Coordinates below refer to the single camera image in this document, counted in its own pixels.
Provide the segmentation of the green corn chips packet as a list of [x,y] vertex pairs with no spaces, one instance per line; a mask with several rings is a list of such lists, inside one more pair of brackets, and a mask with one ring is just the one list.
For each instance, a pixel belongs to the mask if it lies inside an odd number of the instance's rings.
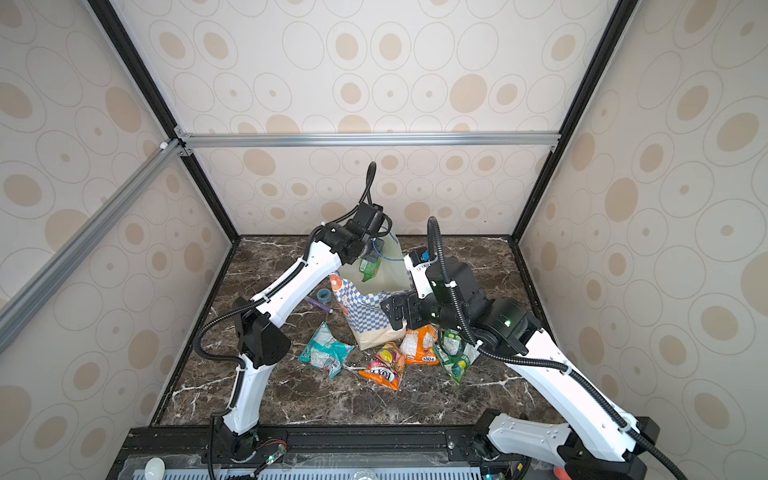
[[380,256],[369,256],[362,258],[359,264],[359,272],[362,275],[362,281],[372,280],[378,273],[382,263]]

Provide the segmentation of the orange snack packet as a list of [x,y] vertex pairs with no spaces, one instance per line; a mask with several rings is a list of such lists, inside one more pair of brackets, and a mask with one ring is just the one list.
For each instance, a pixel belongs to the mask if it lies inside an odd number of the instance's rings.
[[406,364],[438,365],[439,360],[434,350],[437,340],[438,331],[432,325],[408,329],[400,345]]

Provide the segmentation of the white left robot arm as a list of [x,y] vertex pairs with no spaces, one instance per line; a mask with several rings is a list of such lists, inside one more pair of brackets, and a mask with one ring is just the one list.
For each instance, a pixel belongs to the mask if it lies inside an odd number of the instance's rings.
[[[358,204],[336,220],[314,228],[304,251],[276,281],[221,315],[195,334],[193,348],[202,358],[235,365],[236,379],[227,407],[211,415],[209,449],[219,441],[230,459],[249,461],[256,452],[272,442],[260,443],[256,433],[260,406],[272,371],[291,347],[281,331],[295,307],[324,280],[343,265],[369,254],[376,240],[389,233],[391,219],[383,207],[375,204],[371,187],[376,163],[368,165],[365,187]],[[203,346],[205,335],[219,323],[233,318],[238,338],[238,353],[215,354]]]

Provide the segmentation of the red yellow snack packet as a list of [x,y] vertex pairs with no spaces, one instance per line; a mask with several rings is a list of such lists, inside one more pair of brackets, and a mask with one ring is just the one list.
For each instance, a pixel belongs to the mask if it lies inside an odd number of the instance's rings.
[[405,366],[405,355],[394,342],[387,342],[377,352],[368,367],[359,371],[358,374],[379,385],[397,391],[404,376]]

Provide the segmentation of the blue checkered paper bag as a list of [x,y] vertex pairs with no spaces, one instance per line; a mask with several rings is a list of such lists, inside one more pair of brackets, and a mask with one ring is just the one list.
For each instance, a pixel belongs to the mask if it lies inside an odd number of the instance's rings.
[[380,307],[383,300],[412,288],[405,268],[404,256],[397,236],[390,233],[377,244],[382,254],[376,275],[363,280],[361,259],[343,265],[329,275],[331,291],[361,350],[387,342],[399,342],[406,327],[395,329]]

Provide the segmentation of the teal snack packet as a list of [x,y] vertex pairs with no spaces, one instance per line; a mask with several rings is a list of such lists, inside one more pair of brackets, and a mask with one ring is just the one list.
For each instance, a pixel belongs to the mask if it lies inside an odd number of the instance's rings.
[[323,322],[305,346],[298,360],[322,370],[330,379],[333,379],[341,372],[346,359],[353,350],[352,345],[337,340],[328,325]]

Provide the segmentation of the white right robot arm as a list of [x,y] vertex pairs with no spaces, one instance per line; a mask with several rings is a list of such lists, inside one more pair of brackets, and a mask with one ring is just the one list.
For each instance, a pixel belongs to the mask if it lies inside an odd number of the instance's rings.
[[649,454],[676,479],[684,472],[656,446],[659,427],[603,394],[559,349],[541,322],[511,298],[490,299],[471,268],[444,251],[438,220],[427,221],[427,246],[404,259],[413,289],[382,301],[394,327],[434,324],[455,330],[479,355],[522,375],[556,408],[561,424],[486,413],[480,433],[498,453],[519,454],[562,469],[571,479],[642,479]]

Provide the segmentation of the green snack packet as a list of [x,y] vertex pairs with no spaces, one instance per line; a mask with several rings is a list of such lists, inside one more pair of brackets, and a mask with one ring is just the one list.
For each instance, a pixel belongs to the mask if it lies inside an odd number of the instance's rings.
[[477,349],[455,330],[439,331],[434,352],[440,365],[457,385],[463,382],[467,370],[480,356]]

